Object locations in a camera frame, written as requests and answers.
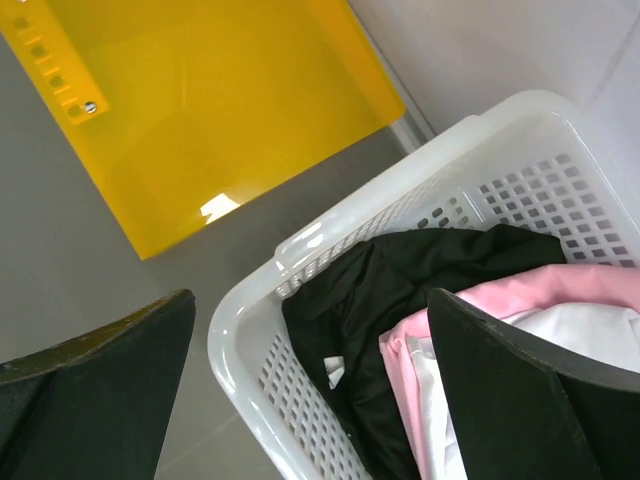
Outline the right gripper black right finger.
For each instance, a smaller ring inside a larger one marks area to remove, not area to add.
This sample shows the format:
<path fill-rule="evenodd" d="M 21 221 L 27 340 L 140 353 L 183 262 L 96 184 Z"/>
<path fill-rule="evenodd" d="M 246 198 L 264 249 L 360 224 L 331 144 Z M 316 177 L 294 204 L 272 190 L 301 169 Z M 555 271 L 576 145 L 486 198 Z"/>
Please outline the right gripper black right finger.
<path fill-rule="evenodd" d="M 511 326 L 454 294 L 431 338 L 470 479 L 636 479 L 639 376 Z"/>

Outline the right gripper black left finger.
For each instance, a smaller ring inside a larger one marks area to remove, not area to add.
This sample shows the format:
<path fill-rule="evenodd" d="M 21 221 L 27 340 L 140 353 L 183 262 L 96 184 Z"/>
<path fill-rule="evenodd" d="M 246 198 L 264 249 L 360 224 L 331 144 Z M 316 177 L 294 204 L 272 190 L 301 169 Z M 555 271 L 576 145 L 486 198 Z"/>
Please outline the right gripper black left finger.
<path fill-rule="evenodd" d="M 196 318 L 175 291 L 1 365 L 4 479 L 151 479 Z"/>

